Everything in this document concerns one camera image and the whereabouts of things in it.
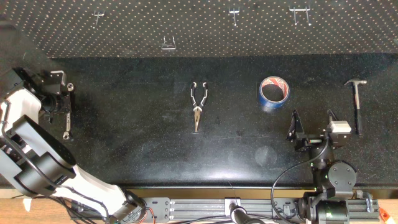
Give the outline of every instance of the blue tape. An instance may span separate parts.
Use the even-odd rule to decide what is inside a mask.
[[[276,85],[278,86],[284,93],[284,98],[280,101],[272,101],[268,100],[265,96],[264,93],[262,92],[262,89],[266,85]],[[259,89],[259,101],[262,106],[265,106],[266,108],[280,108],[287,98],[290,95],[290,88],[289,85],[283,78],[279,77],[268,77],[264,79],[261,84],[260,84],[260,89]]]

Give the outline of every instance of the hammer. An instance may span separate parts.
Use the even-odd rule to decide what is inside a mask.
[[[356,117],[356,134],[362,137],[362,117],[361,117],[361,112],[359,108],[359,95],[358,95],[358,85],[359,84],[366,84],[366,80],[360,80],[358,78],[353,78],[351,80],[348,80],[344,85],[347,85],[349,83],[353,83],[354,89],[355,89],[355,105],[356,105],[356,110],[355,110],[355,117]]]

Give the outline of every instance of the black countertop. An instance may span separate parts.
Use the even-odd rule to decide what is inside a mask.
[[[327,109],[355,130],[351,78],[359,86],[364,137],[353,135],[337,159],[358,170],[358,187],[398,187],[398,57],[391,54],[231,58],[58,58],[75,85],[73,141],[61,140],[63,117],[41,125],[66,145],[78,165],[125,187],[270,187],[286,168],[307,159],[285,140],[297,109],[304,129],[319,134]],[[285,105],[258,107],[262,79],[290,86]],[[195,133],[190,85],[208,82]],[[198,88],[197,96],[203,94]],[[0,185],[9,184],[0,179]],[[281,187],[310,187],[309,166]]]

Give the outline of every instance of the hammer head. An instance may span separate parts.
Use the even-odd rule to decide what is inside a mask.
[[[358,85],[358,84],[366,84],[367,81],[366,80],[360,80],[358,78],[353,78],[348,80],[344,85],[347,85],[349,83],[353,83],[353,85]]]

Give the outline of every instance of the pliers handle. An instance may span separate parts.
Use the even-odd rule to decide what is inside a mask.
[[[207,100],[207,96],[208,96],[208,89],[207,89],[207,83],[203,83],[203,87],[205,89],[205,95],[203,97],[203,99],[201,100],[200,104],[197,105],[197,102],[195,100],[195,90],[197,88],[197,83],[193,82],[192,86],[191,86],[191,101],[192,101],[192,106],[193,106],[193,110],[200,110],[202,111],[203,107],[206,104],[206,100]]]

